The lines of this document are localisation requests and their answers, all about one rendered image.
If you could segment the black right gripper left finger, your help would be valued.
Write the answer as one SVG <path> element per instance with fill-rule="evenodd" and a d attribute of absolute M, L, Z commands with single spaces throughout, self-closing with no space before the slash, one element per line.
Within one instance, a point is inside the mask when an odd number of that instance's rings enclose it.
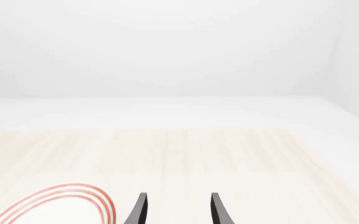
<path fill-rule="evenodd" d="M 146 224 L 147 210 L 147 193 L 142 192 L 139 194 L 138 200 L 124 224 Z"/>

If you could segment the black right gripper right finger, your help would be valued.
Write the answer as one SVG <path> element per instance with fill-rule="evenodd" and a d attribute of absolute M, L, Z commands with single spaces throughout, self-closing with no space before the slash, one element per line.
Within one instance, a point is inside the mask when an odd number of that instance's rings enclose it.
<path fill-rule="evenodd" d="M 213 224 L 235 224 L 216 192 L 211 194 L 210 209 Z"/>

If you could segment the white plate with red rings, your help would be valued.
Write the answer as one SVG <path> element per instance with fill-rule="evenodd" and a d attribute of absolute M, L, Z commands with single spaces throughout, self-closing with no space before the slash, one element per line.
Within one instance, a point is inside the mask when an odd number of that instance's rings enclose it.
<path fill-rule="evenodd" d="M 84 183 L 64 183 L 0 198 L 0 224 L 118 224 L 111 197 Z"/>

